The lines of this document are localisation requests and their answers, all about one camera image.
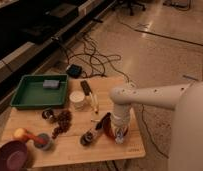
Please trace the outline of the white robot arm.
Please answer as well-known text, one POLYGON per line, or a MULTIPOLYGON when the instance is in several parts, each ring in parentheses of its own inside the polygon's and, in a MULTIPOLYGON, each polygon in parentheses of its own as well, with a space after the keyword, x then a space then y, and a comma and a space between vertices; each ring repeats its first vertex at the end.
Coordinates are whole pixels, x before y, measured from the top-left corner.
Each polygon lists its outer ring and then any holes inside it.
POLYGON ((133 83, 114 87, 111 131, 123 141, 134 103, 174 110, 168 171, 203 171, 203 82, 138 89, 133 83))

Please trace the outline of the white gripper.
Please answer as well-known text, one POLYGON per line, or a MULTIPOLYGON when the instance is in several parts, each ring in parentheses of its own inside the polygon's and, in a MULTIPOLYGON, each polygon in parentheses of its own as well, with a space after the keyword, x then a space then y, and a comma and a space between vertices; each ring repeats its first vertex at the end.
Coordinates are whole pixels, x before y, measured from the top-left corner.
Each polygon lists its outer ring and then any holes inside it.
POLYGON ((111 131, 117 144, 122 144, 128 131, 128 122, 125 120, 111 119, 111 131))

